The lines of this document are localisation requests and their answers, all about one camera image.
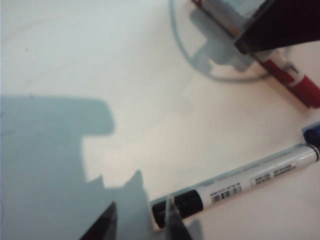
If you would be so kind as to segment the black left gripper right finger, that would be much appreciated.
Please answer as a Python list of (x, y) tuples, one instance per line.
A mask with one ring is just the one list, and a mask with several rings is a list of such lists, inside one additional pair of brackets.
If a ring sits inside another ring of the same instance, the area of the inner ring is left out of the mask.
[(192, 240), (171, 195), (166, 198), (165, 203), (165, 239)]

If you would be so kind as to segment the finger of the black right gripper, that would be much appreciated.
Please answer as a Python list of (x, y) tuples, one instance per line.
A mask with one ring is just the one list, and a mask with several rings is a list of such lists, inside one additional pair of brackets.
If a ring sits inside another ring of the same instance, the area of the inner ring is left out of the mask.
[(318, 0), (266, 0), (234, 45), (246, 55), (319, 40)]

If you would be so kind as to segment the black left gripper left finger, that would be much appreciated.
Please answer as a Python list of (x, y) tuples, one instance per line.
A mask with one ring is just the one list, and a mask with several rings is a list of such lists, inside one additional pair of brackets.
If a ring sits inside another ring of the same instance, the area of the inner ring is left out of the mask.
[(115, 240), (116, 238), (117, 204), (113, 201), (79, 239)]

